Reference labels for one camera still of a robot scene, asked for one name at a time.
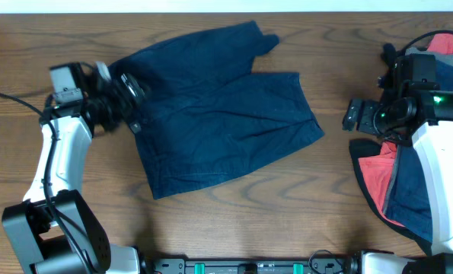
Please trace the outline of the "navy blue shorts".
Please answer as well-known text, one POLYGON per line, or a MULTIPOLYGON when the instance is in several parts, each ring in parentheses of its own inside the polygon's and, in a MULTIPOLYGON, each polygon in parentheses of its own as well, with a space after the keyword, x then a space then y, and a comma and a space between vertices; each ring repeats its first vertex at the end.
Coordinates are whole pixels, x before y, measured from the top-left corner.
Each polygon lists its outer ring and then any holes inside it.
POLYGON ((323 136, 296 72, 254 72, 279 44, 253 21, 190 33, 120 59, 150 88, 127 122, 155 199, 247 175, 323 136))

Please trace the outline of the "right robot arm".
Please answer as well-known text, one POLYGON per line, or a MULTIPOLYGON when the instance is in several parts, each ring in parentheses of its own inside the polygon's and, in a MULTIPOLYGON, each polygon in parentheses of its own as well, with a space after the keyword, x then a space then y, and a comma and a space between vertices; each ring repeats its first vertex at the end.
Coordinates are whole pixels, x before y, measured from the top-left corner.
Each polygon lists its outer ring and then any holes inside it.
POLYGON ((385 58, 380 100, 353 99, 343 128, 366 134, 349 144, 371 210, 418 243, 424 257, 361 250, 347 273, 453 273, 453 77, 433 55, 385 58))

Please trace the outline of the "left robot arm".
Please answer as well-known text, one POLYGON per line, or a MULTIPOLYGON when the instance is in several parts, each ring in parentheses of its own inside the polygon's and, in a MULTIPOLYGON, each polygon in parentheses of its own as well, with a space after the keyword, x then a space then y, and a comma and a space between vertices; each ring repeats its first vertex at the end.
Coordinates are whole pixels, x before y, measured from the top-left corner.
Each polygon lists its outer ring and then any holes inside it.
POLYGON ((85 158, 100 126, 115 130, 150 93, 128 72, 102 62, 49 70, 54 92, 37 110, 43 147, 23 201, 2 213, 2 226, 25 273, 144 273, 134 247, 111 244, 81 194, 85 158))

